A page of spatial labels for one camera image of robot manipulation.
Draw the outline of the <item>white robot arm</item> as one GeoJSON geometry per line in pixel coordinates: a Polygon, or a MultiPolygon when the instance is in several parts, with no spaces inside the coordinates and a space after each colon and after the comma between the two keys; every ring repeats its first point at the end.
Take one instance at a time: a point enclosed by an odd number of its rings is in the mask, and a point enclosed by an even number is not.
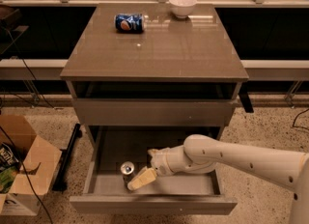
{"type": "Polygon", "coordinates": [[[130,180],[127,187],[131,191],[158,177],[179,172],[206,173],[222,163],[292,191],[289,224],[309,223],[309,153],[225,143],[193,134],[180,146],[150,149],[148,154],[152,157],[151,166],[130,180]]]}

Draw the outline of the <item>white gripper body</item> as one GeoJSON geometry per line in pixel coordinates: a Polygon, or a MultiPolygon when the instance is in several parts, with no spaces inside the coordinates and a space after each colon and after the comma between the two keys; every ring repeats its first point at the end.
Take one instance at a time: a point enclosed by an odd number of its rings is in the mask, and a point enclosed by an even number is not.
{"type": "Polygon", "coordinates": [[[185,154],[183,146],[160,149],[151,156],[151,165],[159,176],[171,176],[186,172],[192,160],[185,154]]]}

